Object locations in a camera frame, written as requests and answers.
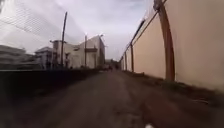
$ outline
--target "cloud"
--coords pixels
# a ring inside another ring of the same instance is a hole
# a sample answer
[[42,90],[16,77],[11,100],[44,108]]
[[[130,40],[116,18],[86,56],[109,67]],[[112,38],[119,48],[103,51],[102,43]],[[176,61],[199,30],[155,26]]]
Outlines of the cloud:
[[[22,15],[29,15],[29,17],[18,17],[18,21],[23,21],[21,25],[25,25],[26,28],[34,30],[35,33],[44,37],[47,36],[47,38],[49,38],[48,40],[52,40],[53,37],[61,38],[60,34],[64,13],[68,11],[66,34],[75,39],[71,40],[66,37],[70,43],[77,44],[84,41],[84,33],[87,33],[89,38],[103,34],[105,45],[108,46],[106,48],[106,57],[119,59],[126,45],[130,42],[135,33],[140,21],[150,7],[149,1],[152,0],[8,1],[23,3],[20,4],[23,9]],[[18,42],[18,38],[21,36],[16,35],[16,33],[18,33],[17,31],[18,30],[14,30],[11,32],[10,39],[12,39],[12,34],[14,34]],[[53,32],[54,35],[52,39],[50,39],[50,32]],[[34,49],[40,48],[45,44],[44,41],[42,41],[42,43],[37,43],[37,41],[35,41],[34,43],[34,41],[31,41],[32,39],[27,39],[26,42],[24,42],[24,40],[20,40],[23,42],[20,44],[23,46],[25,45],[24,47],[30,52],[33,52]]]

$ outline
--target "utility pole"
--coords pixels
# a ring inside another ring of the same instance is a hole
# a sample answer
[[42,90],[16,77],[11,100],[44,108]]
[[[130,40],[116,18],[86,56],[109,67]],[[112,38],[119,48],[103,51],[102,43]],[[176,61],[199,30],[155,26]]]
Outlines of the utility pole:
[[85,67],[86,67],[86,45],[87,45],[87,35],[85,35],[85,46],[84,46]]
[[61,42],[61,67],[63,67],[63,56],[64,56],[64,40],[65,40],[65,28],[66,28],[66,22],[67,22],[67,15],[68,12],[65,13],[64,18],[64,26],[63,26],[63,32],[62,32],[62,42]]

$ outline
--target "beige wall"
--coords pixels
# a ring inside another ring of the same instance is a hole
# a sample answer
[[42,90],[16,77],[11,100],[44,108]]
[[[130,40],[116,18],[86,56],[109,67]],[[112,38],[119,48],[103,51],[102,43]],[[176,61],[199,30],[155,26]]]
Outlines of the beige wall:
[[176,80],[224,90],[224,1],[168,0]]
[[[142,29],[150,19],[145,21]],[[165,52],[158,15],[134,44],[133,50],[135,72],[165,78]]]
[[126,55],[127,55],[127,70],[132,71],[131,70],[131,48],[130,47],[127,49]]

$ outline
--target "fence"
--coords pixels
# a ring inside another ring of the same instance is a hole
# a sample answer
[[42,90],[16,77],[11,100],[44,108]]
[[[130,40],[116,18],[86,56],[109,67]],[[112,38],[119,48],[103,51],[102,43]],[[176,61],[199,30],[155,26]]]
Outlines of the fence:
[[[49,0],[1,0],[0,44],[26,49],[52,46],[50,40],[62,39],[65,10],[56,1]],[[69,15],[65,41],[78,44],[84,41],[84,32]]]
[[173,75],[178,82],[224,91],[224,2],[167,0],[162,5],[139,26],[122,56],[122,69],[171,80]]

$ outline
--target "white building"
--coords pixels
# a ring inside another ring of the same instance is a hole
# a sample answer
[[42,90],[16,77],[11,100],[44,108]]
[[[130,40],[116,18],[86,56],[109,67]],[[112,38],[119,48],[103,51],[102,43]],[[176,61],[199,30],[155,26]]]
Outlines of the white building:
[[50,69],[52,63],[52,52],[53,49],[49,47],[44,47],[35,52],[37,57],[37,62],[43,69]]
[[38,69],[34,55],[23,49],[0,45],[0,70]]
[[[53,42],[54,64],[61,64],[61,44],[59,40]],[[63,65],[67,68],[98,68],[103,66],[104,60],[105,47],[101,36],[95,36],[79,45],[64,43]]]

